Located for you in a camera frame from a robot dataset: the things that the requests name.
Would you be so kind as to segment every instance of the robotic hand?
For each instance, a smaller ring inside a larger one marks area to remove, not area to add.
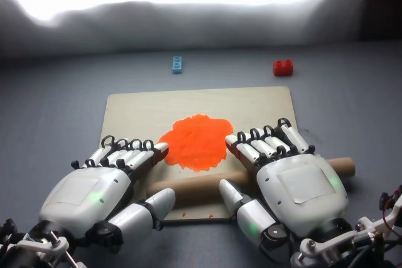
[[[139,139],[115,141],[106,136],[101,147],[49,194],[40,222],[28,233],[18,233],[11,219],[0,228],[0,267],[56,267],[76,247],[99,244],[117,253],[142,241],[175,204],[175,193],[165,189],[144,202],[129,204],[133,184],[168,154],[166,143]]]
[[[361,248],[368,246],[364,257],[374,249],[384,262],[384,239],[394,225],[402,226],[402,187],[392,196],[383,193],[383,199],[389,201],[387,206],[382,203],[383,213],[385,208],[393,208],[388,217],[377,222],[361,218],[355,231],[342,218],[348,204],[342,182],[289,120],[279,119],[275,128],[265,126],[251,129],[250,134],[229,135],[225,141],[228,150],[255,177],[271,211],[227,180],[221,180],[220,193],[241,230],[264,255],[273,260],[267,251],[288,242],[293,267],[352,265],[355,258],[362,260]],[[300,252],[292,255],[295,241],[301,241]],[[401,243],[399,239],[393,245]]]

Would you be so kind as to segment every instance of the cutting board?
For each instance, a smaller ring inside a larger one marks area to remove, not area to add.
[[[211,118],[227,119],[234,133],[247,132],[250,128],[269,124],[275,126],[280,117],[289,119],[296,127],[295,113],[287,87],[253,87],[208,90],[182,90],[144,92],[138,94],[112,94],[106,105],[101,138],[152,139],[157,142],[172,129],[175,121],[195,114],[207,114]],[[244,170],[242,164],[228,151],[227,158],[209,171],[198,173],[182,169],[178,164],[157,164],[134,186],[134,199],[144,199],[149,183],[216,173]],[[223,202],[194,205],[174,209],[166,220],[193,220],[229,218]]]

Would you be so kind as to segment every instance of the cardboard tube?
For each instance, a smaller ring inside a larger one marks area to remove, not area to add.
[[[340,178],[354,176],[355,166],[352,158],[334,158],[328,159],[327,162]],[[165,188],[171,188],[176,194],[176,207],[199,201],[217,200],[220,198],[219,182],[222,179],[233,181],[244,193],[252,193],[257,190],[256,182],[244,170],[152,183],[146,188],[146,196],[149,198]]]

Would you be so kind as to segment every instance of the orange play dough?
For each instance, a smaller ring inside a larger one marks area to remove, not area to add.
[[[173,124],[173,130],[162,136],[159,142],[167,142],[167,164],[179,164],[194,171],[208,171],[226,158],[225,136],[233,132],[225,119],[210,119],[197,114]]]

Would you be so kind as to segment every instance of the gray table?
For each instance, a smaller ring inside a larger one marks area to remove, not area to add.
[[[173,55],[183,56],[181,75],[171,73]],[[282,58],[293,59],[293,76],[273,76],[272,62]],[[3,65],[0,221],[12,217],[20,231],[36,224],[46,196],[71,172],[71,160],[82,161],[97,147],[110,94],[286,85],[305,139],[326,158],[350,156],[356,162],[356,176],[344,181],[350,223],[363,216],[380,218],[381,192],[402,183],[401,42],[138,53]],[[388,257],[400,262],[400,252],[393,250]],[[230,224],[170,226],[129,255],[113,256],[93,247],[78,250],[74,257],[89,267],[272,266]]]

